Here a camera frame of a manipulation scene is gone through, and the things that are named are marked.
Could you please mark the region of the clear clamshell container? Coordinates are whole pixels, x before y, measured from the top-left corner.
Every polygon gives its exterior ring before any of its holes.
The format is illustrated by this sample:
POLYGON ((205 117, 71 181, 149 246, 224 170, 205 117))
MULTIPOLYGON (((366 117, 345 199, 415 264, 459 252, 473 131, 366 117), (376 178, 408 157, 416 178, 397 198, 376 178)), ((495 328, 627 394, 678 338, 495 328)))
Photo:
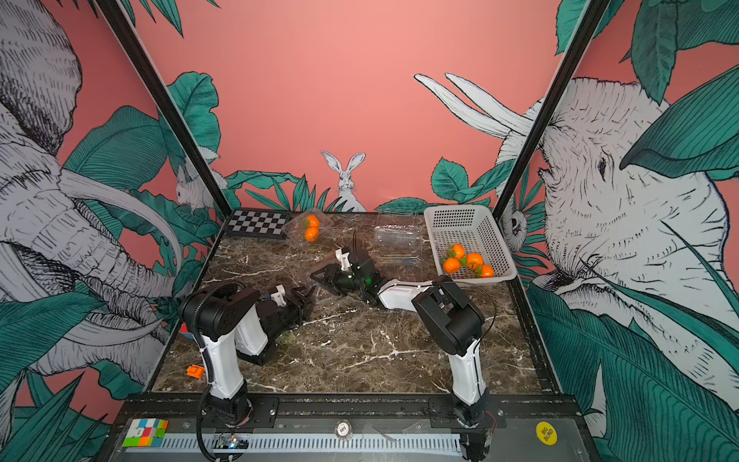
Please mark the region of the clear clamshell container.
POLYGON ((420 215, 378 214, 373 237, 381 248, 413 253, 423 244, 421 231, 423 218, 420 215))
POLYGON ((423 269, 423 259, 417 251, 403 248, 381 250, 375 255, 375 262, 380 273, 386 279, 398 279, 406 282, 427 281, 423 269))
POLYGON ((313 208, 295 216, 285 225, 284 231, 292 244, 310 246, 327 236, 334 226, 334 219, 319 208, 313 208))
POLYGON ((304 271, 304 283, 311 290, 312 300, 317 306, 325 305, 348 294, 338 285, 339 277, 343 274, 338 262, 329 261, 319 262, 304 271))

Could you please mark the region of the orange container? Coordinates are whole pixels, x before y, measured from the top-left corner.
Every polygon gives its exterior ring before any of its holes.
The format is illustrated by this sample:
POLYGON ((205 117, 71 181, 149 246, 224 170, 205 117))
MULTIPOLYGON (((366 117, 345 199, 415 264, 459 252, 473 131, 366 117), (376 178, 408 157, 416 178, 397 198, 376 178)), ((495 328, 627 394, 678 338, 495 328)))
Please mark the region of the orange container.
POLYGON ((467 252, 461 244, 453 244, 448 250, 448 257, 455 259, 462 259, 467 255, 467 252))
POLYGON ((319 238, 319 227, 308 227, 304 231, 306 242, 315 242, 319 238))
POLYGON ((489 265, 481 265, 477 269, 477 276, 481 278, 495 277, 495 270, 489 265))

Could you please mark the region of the orange with leaf centre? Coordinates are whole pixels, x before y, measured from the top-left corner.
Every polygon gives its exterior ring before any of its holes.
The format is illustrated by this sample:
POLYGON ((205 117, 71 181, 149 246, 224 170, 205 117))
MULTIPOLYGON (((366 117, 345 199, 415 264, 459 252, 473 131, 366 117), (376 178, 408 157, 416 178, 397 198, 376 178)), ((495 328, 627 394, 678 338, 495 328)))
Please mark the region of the orange with leaf centre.
POLYGON ((484 259, 479 253, 470 253, 466 256, 466 266, 472 271, 477 271, 484 264, 484 259))

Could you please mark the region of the white perforated plastic basket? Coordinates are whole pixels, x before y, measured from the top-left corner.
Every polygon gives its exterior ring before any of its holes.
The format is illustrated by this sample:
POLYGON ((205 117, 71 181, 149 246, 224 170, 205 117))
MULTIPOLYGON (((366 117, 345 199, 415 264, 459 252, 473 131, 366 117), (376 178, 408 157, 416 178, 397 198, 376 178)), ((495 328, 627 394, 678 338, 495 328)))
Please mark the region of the white perforated plastic basket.
POLYGON ((473 204, 432 206, 425 209, 423 217, 438 275, 476 285, 497 284, 517 277, 512 255, 488 207, 473 204), (447 273, 443 264, 455 244, 461 244, 467 255, 479 254, 495 274, 477 276, 465 265, 457 273, 447 273))

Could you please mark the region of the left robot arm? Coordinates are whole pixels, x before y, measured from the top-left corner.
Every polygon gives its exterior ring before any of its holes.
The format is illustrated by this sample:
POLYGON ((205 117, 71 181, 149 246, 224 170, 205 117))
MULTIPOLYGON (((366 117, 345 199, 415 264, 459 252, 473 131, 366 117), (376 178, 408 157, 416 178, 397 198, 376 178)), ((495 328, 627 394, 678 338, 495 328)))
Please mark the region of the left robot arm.
POLYGON ((205 362, 213 402, 231 404, 246 392, 239 361, 263 366, 275 341, 309 320, 315 289, 277 285, 265 295, 240 281, 192 293, 180 316, 205 362))

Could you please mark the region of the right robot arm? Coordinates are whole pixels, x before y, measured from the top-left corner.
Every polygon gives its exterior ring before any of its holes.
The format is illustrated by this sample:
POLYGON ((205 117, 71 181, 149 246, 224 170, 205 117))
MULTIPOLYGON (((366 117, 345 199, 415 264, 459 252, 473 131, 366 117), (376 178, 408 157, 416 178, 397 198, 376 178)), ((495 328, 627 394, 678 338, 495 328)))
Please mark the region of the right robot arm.
POLYGON ((450 360, 452 394, 465 408, 477 405, 487 391, 480 355, 485 319, 467 294, 444 275, 423 282, 387 278, 361 248, 341 248, 335 256, 310 278, 336 296, 357 293, 367 305, 419 315, 450 360))

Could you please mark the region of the black white checkerboard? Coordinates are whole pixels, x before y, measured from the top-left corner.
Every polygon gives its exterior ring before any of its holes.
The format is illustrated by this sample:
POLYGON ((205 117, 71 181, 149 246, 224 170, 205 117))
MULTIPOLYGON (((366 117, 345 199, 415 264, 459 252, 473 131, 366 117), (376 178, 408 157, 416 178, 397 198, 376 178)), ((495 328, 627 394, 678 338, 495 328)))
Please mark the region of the black white checkerboard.
POLYGON ((240 208, 228 219, 225 233, 254 239, 285 240, 284 228, 291 219, 291 214, 286 211, 240 208))

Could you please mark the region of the small orange block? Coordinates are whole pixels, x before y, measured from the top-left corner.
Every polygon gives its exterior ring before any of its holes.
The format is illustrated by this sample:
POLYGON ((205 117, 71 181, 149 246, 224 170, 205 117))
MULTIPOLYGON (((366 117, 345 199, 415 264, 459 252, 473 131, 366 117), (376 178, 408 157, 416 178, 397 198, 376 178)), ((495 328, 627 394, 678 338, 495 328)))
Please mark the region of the small orange block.
POLYGON ((206 375, 206 370, 205 370, 205 368, 204 368, 204 367, 202 367, 202 366, 198 366, 198 365, 190 365, 190 366, 189 366, 189 367, 188 367, 188 368, 186 369, 186 376, 187 376, 187 377, 191 377, 191 378, 195 378, 195 379, 197 379, 197 380, 200 380, 200 379, 202 379, 203 377, 205 377, 205 375, 206 375))

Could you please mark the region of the colourful rubik cube front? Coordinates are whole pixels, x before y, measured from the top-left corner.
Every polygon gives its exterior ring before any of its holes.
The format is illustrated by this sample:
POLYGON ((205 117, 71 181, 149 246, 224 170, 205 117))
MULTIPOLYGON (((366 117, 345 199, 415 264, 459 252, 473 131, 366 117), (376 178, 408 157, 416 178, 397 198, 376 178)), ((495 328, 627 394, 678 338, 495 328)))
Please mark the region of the colourful rubik cube front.
POLYGON ((168 420, 134 419, 128 427, 122 446, 123 448, 160 448, 168 428, 168 420))

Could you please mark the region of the yellow round sticker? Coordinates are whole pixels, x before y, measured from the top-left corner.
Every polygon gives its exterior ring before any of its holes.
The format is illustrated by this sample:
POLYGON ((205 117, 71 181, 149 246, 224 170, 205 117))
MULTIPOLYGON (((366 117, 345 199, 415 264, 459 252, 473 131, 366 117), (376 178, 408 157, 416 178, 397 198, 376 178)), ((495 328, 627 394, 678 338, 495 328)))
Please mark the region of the yellow round sticker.
POLYGON ((537 438, 546 446, 554 446, 558 442, 557 430, 551 423, 539 422, 536 425, 537 438))

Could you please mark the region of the black front rail frame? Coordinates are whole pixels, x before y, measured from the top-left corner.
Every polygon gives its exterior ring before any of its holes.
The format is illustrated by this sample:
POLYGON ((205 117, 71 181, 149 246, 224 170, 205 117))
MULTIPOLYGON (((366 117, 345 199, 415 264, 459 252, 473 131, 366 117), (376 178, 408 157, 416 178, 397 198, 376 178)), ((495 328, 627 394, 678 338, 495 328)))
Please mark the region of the black front rail frame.
POLYGON ((124 404, 98 461, 598 461, 575 400, 569 396, 493 395, 482 420, 464 427, 452 416, 448 394, 268 394, 254 393, 250 419, 227 427, 198 408, 196 393, 152 393, 124 404), (123 448, 134 419, 163 419, 169 428, 160 448, 123 448), (544 445, 536 425, 548 422, 558 434, 544 445), (397 452, 296 452, 295 454, 214 454, 206 435, 240 433, 327 433, 341 439, 354 434, 451 434, 462 454, 398 454, 397 452))

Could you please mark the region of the left black frame post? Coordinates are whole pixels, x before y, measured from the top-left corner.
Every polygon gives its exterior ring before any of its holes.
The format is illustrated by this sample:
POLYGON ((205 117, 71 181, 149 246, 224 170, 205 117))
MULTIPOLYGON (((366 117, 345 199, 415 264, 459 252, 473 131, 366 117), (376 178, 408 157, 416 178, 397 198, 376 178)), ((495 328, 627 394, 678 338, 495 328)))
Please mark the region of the left black frame post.
POLYGON ((207 191, 211 194, 217 209, 228 218, 232 213, 232 209, 222 193, 221 187, 215 181, 209 166, 201 156, 196 139, 174 103, 159 71, 153 65, 127 13, 117 1, 101 0, 95 3, 132 65, 134 65, 144 86, 146 86, 157 108, 173 132, 175 139, 194 164, 194 168, 207 191))

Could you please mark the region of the black frame post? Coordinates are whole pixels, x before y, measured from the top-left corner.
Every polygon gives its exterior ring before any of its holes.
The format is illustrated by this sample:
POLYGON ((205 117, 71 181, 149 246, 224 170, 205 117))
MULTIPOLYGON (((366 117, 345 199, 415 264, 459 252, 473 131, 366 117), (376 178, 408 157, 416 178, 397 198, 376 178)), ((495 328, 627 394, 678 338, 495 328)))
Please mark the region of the black frame post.
POLYGON ((134 65, 144 86, 146 86, 157 108, 173 132, 175 139, 194 164, 194 168, 207 191, 211 194, 217 209, 228 218, 232 213, 232 209, 222 193, 221 187, 215 181, 209 166, 201 156, 196 139, 174 103, 159 71, 153 65, 127 13, 117 1, 101 0, 95 3, 132 65, 134 65))
POLYGON ((573 32, 573 38, 566 50, 565 56, 557 69, 552 84, 550 84, 550 88, 533 123, 533 127, 525 139, 522 151, 513 165, 502 195, 498 199, 498 203, 493 211, 493 217, 496 221, 502 218, 502 214, 506 210, 516 186, 521 181, 533 154, 538 150, 538 144, 544 136, 548 123, 565 94, 567 86, 577 70, 588 44, 590 44, 608 4, 608 0, 588 1, 586 3, 584 12, 579 19, 575 32, 573 32))

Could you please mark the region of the right black frame post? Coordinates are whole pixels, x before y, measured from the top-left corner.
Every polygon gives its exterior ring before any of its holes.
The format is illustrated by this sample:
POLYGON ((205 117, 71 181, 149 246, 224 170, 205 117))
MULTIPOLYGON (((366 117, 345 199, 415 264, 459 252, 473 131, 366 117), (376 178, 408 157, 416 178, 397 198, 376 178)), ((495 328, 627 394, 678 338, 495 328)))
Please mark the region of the right black frame post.
POLYGON ((566 50, 565 56, 557 69, 552 84, 550 84, 550 88, 533 123, 533 127, 525 139, 522 151, 513 165, 502 195, 498 199, 498 203, 493 211, 493 217, 496 221, 502 218, 502 214, 506 210, 516 186, 521 181, 533 154, 538 150, 538 144, 544 136, 548 123, 565 94, 567 86, 577 70, 588 44, 590 44, 608 4, 608 0, 588 1, 586 3, 584 12, 579 19, 575 32, 573 32, 573 38, 566 50))

